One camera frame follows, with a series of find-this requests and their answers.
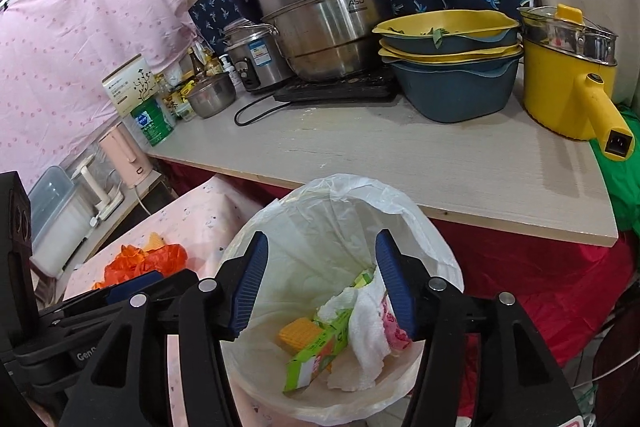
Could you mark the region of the orange plastic bag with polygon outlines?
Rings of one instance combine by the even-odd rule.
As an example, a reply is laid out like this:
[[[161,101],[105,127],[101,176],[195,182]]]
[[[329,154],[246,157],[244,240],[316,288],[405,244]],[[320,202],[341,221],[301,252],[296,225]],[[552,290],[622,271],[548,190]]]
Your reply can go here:
[[[93,284],[102,289],[128,282],[135,277],[157,271],[163,277],[175,274],[186,267],[188,254],[179,244],[168,244],[152,251],[144,251],[132,245],[122,246],[120,253],[104,268],[103,280]]]

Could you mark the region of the orange foam net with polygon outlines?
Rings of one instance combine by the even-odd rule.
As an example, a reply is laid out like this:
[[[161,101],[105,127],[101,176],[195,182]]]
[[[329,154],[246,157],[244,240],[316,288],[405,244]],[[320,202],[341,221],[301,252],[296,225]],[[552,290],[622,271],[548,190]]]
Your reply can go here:
[[[166,245],[163,237],[160,234],[152,232],[149,235],[148,243],[145,244],[143,250],[148,253],[149,251],[156,251],[157,249],[163,248]]]
[[[316,340],[322,332],[322,327],[308,317],[299,317],[280,329],[278,341],[286,351],[296,355]]]

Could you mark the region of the pink flower paper cup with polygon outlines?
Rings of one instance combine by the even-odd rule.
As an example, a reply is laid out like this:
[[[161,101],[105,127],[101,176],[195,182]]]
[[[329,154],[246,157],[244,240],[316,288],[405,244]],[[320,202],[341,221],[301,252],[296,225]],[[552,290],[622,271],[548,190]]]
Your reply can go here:
[[[388,297],[382,300],[382,323],[390,351],[399,353],[411,345],[412,340],[400,327]]]

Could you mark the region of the white tissue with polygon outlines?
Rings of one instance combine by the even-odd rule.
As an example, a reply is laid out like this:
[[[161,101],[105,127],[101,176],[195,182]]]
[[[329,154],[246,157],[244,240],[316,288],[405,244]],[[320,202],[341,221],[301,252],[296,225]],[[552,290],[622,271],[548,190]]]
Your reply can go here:
[[[349,286],[331,297],[317,312],[322,323],[333,322],[342,311],[350,311],[347,347],[332,362],[326,380],[330,389],[355,392],[371,389],[381,375],[390,345],[383,326],[385,285],[378,268],[369,283]]]

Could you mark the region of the white lined trash bin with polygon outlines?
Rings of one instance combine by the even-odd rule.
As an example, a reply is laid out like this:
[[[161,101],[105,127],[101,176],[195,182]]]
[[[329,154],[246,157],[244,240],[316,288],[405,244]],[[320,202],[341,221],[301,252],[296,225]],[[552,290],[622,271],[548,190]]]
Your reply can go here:
[[[250,321],[237,340],[222,346],[247,424],[346,425],[383,412],[411,391],[422,343],[387,355],[370,389],[332,389],[320,376],[290,395],[282,391],[288,354],[278,343],[278,330],[314,314],[372,268],[375,237],[383,229],[428,273],[464,287],[454,253],[422,210],[396,188],[353,174],[332,174],[299,187],[258,211],[232,239],[226,260],[242,256],[255,233],[268,239],[267,266]]]

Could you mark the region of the white glass kettle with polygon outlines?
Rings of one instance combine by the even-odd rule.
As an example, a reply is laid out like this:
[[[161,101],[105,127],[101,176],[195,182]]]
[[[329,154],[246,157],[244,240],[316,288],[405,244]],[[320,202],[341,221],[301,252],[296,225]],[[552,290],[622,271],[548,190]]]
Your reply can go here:
[[[125,200],[125,195],[118,185],[113,186],[110,191],[106,191],[105,188],[96,181],[96,178],[90,171],[90,166],[94,158],[96,158],[96,155],[89,154],[84,159],[81,159],[70,177],[72,180],[84,179],[90,190],[93,191],[94,195],[99,199],[99,202],[94,205],[94,207],[96,207],[96,215],[91,219],[91,226],[93,228],[95,228],[99,222],[106,221],[111,217],[113,212]]]

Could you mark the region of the green tin can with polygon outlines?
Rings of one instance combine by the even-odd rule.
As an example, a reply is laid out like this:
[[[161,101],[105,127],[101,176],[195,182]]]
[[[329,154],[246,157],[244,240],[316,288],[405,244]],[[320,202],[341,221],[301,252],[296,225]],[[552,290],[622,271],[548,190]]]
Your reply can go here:
[[[148,98],[139,104],[131,111],[130,116],[151,146],[163,142],[175,129],[163,104],[156,98]]]

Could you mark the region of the beige cardboard box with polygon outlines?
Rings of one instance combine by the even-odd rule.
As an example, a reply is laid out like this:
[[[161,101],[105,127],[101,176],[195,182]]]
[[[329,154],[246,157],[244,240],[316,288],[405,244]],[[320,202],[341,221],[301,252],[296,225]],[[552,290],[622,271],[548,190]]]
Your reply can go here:
[[[141,54],[103,79],[102,86],[119,116],[129,115],[158,91],[155,75]]]

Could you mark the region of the small steel lidded pot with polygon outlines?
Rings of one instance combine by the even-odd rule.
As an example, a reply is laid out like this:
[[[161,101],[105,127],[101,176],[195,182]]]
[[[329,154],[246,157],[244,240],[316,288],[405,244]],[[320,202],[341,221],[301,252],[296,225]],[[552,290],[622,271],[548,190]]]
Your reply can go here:
[[[223,72],[198,83],[186,99],[195,114],[206,119],[229,107],[236,99],[236,92],[230,76]]]

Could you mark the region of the white countertop board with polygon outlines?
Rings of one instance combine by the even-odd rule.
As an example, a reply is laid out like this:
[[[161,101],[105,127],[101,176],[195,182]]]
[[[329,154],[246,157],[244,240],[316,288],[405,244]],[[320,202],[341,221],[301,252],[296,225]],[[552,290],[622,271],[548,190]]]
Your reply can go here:
[[[405,98],[280,107],[244,95],[178,124],[150,155],[286,188],[352,173],[398,188],[433,219],[597,246],[618,236],[589,144],[540,127],[518,93],[460,124],[430,121]]]

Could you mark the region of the pink dotted curtain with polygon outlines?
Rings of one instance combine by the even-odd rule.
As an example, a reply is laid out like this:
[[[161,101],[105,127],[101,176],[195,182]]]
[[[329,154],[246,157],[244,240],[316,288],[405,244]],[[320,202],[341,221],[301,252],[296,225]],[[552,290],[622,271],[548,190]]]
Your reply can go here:
[[[31,188],[116,117],[103,80],[161,72],[195,38],[188,0],[16,0],[1,13],[1,169]]]

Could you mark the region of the black induction cooktop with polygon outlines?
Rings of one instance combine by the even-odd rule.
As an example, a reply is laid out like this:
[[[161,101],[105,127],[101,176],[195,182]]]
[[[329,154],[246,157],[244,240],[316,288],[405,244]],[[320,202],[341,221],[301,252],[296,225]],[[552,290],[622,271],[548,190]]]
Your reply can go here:
[[[274,92],[273,98],[291,104],[390,102],[398,93],[392,77],[357,75],[330,81],[295,80]]]

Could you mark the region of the stacked blue yellow basins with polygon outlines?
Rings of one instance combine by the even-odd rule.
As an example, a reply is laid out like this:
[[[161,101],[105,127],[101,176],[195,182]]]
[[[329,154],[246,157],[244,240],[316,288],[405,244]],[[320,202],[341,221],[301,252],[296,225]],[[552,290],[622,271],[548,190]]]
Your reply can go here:
[[[425,12],[373,28],[406,99],[441,124],[503,110],[524,55],[520,32],[517,20],[491,10]]]

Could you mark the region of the yellow electric cooking pot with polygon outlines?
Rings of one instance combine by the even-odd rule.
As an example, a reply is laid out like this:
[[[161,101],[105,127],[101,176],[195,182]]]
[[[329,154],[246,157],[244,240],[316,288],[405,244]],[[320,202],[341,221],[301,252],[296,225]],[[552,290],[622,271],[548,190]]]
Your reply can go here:
[[[628,159],[636,141],[612,101],[617,35],[566,4],[518,12],[528,115],[566,139],[597,141],[608,159]]]

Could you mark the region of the large steel steamer pot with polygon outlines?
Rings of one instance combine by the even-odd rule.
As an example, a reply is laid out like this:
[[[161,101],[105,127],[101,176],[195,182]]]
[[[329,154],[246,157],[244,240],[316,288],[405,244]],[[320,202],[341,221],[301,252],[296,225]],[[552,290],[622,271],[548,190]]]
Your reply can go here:
[[[356,74],[373,54],[372,29],[393,15],[392,0],[257,0],[262,22],[300,79]]]

